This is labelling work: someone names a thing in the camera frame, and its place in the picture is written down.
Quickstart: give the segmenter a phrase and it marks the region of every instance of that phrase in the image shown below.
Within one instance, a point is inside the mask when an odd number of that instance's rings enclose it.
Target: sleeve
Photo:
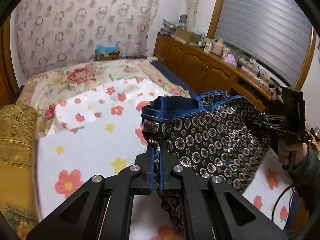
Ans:
[[[309,150],[308,158],[290,172],[293,186],[302,196],[305,208],[309,211],[310,216],[316,208],[316,200],[320,193],[320,160],[318,154],[319,152]]]

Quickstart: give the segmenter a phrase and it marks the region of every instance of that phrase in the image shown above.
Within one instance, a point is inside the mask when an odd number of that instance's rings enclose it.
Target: cardboard box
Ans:
[[[105,53],[105,54],[95,54],[94,60],[95,61],[102,61],[102,60],[114,60],[119,59],[119,53]]]
[[[199,43],[199,41],[201,40],[200,36],[195,35],[193,33],[190,33],[186,30],[182,30],[182,29],[176,29],[175,35],[176,35],[176,37],[178,37],[188,43]]]

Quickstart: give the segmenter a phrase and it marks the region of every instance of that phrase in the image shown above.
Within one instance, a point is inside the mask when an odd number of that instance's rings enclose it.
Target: cabinet door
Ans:
[[[156,46],[155,46],[155,56],[159,59],[159,61],[163,61],[164,52],[166,50],[168,43],[168,39],[166,37],[157,35]]]
[[[229,92],[232,84],[236,80],[236,74],[224,66],[208,65],[203,71],[203,85],[197,90],[198,94],[203,94],[212,90],[222,90]]]
[[[183,62],[183,44],[178,41],[168,44],[164,52],[163,62],[167,68],[181,78],[180,71]]]
[[[186,50],[184,55],[181,78],[194,90],[201,86],[201,72],[205,70],[205,57],[196,50]]]

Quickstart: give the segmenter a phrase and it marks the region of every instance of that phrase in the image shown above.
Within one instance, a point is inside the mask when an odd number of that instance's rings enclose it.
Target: patterned fabric bag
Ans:
[[[167,152],[196,175],[218,175],[242,193],[271,143],[265,134],[251,133],[248,118],[265,117],[243,96],[219,90],[194,99],[158,97],[142,108],[143,136],[157,150],[155,179],[161,206],[178,229],[183,228],[180,198],[165,198],[159,192],[161,143],[165,140]]]

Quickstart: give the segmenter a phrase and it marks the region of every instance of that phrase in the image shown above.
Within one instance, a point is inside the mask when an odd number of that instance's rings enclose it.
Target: white wall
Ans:
[[[162,27],[162,20],[179,22],[181,13],[183,12],[184,0],[161,0],[158,13],[149,28],[148,35],[148,56],[152,56],[156,44],[157,34]]]
[[[12,11],[11,17],[10,17],[10,51],[11,51],[13,70],[16,75],[18,86],[21,87],[23,83],[26,81],[26,78],[22,74],[22,70],[21,70],[20,62],[18,58],[18,51],[17,51],[17,45],[16,45],[17,31],[15,28],[16,16],[17,16],[17,8],[15,8]]]
[[[306,120],[310,128],[320,128],[320,52],[316,48],[306,81],[301,89],[306,102]]]
[[[201,27],[207,33],[216,0],[199,0],[196,14],[196,26]]]

